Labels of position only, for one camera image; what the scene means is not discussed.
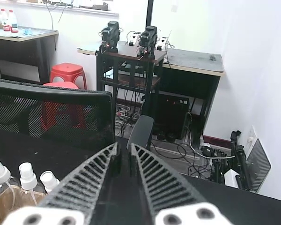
black computer tower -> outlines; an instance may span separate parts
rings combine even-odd
[[[151,93],[151,95],[152,108],[152,99],[155,98],[155,93]],[[153,134],[159,135],[163,132],[167,135],[172,133],[177,139],[184,138],[189,105],[188,98],[159,94]]]

table leg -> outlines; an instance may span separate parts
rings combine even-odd
[[[136,63],[135,62],[131,62],[130,63],[130,82],[129,82],[129,87],[135,87],[135,81],[134,81],[135,67],[136,67]]]
[[[152,87],[152,80],[153,80],[153,63],[149,63],[148,71],[146,72],[147,76],[147,86],[146,86],[146,93],[145,93],[145,103],[143,109],[141,111],[142,115],[149,116],[149,109],[150,109],[150,98],[151,98],[151,87]]]
[[[103,64],[102,64],[102,55],[101,53],[98,53],[97,58],[96,58],[96,76],[97,76],[97,90],[104,90],[103,85],[102,85],[102,74],[103,74]]]
[[[38,38],[35,40],[37,46],[37,68],[39,82],[41,84],[50,82],[50,68],[48,62],[48,56],[45,48],[45,43],[43,38]]]
[[[158,77],[162,77],[163,74],[163,60],[159,62],[158,64]],[[160,82],[161,80],[158,82],[158,84],[156,85],[154,91],[155,91],[155,95],[154,95],[154,104],[153,104],[153,109],[151,111],[151,117],[155,120],[156,117],[156,111],[157,111],[157,106],[158,106],[158,95],[159,95],[159,88],[160,88]]]
[[[113,61],[113,83],[118,83],[118,59],[115,58]],[[115,126],[116,121],[116,108],[117,108],[117,86],[112,87],[112,113],[113,113],[113,125]]]
[[[201,130],[200,134],[203,135],[203,131],[206,126],[206,122],[208,120],[209,114],[210,114],[210,109],[212,106],[212,103],[214,101],[215,93],[217,90],[217,87],[219,85],[220,77],[219,76],[214,76],[214,81],[211,86],[210,94],[208,95],[208,98],[204,100],[201,112],[200,112],[200,117],[201,117]]]

mesh office chair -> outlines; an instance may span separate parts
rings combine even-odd
[[[0,129],[100,150],[115,142],[111,93],[0,79]],[[141,116],[131,143],[150,147],[153,119]]]

red plastic stool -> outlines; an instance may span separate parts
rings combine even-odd
[[[56,87],[56,88],[79,89],[76,84],[69,81],[45,83],[44,86]]]
[[[61,63],[53,66],[50,82],[70,81],[80,89],[87,89],[83,67],[73,63]]]
[[[53,82],[45,83],[44,86],[57,87],[57,88],[69,88],[69,89],[79,89],[72,82]],[[60,110],[62,104],[54,102],[44,102],[43,112],[42,112],[42,127],[47,131],[52,126],[56,125],[56,115],[58,114],[68,114],[71,118],[73,127],[85,128],[85,117],[83,113],[82,105],[68,105],[65,110]]]

spray bottle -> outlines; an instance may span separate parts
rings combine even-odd
[[[31,163],[22,163],[19,166],[21,191],[20,196],[23,206],[36,206],[45,197],[44,186],[37,181]]]
[[[49,170],[42,173],[40,180],[48,194],[59,184],[59,180],[54,176],[52,171]]]
[[[10,171],[0,162],[0,215],[4,218],[8,213],[21,207],[19,196],[20,182],[10,175]]]

